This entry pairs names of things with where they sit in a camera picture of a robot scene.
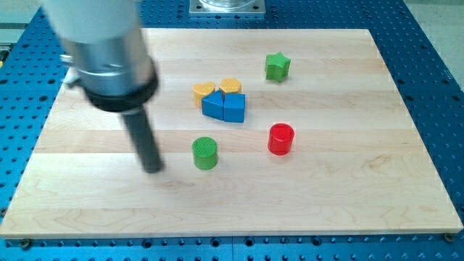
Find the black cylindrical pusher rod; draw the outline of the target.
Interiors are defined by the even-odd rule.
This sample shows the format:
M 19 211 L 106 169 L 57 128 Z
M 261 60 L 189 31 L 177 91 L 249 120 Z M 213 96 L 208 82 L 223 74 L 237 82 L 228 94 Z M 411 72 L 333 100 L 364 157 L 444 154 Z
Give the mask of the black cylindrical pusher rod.
M 164 165 L 145 108 L 137 107 L 121 116 L 144 171 L 161 171 Z

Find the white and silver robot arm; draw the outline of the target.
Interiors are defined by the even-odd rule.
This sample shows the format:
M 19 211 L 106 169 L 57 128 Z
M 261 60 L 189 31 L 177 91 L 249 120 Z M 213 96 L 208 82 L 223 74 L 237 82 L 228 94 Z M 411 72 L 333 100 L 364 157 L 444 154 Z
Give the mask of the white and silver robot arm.
M 65 48 L 62 61 L 95 107 L 121 115 L 148 173 L 163 163 L 144 105 L 158 87 L 134 0 L 44 0 L 46 16 Z

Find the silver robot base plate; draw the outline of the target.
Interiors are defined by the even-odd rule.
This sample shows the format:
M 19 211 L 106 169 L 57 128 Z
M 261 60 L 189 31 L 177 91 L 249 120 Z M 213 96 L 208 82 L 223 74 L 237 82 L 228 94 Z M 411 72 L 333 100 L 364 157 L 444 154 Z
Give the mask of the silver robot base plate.
M 191 15 L 264 14 L 265 0 L 190 0 Z

